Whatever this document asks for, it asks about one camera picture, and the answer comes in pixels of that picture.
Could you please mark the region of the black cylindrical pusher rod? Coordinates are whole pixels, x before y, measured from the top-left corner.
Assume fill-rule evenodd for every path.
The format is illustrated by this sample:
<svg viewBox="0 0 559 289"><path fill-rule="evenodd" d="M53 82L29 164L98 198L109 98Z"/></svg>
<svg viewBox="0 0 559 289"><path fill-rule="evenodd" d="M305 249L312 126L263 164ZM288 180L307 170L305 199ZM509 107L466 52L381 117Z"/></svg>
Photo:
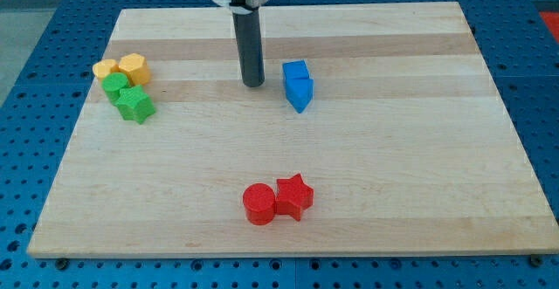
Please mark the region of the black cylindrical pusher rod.
<svg viewBox="0 0 559 289"><path fill-rule="evenodd" d="M243 83L248 87L259 87L265 82L259 10L234 14L233 24Z"/></svg>

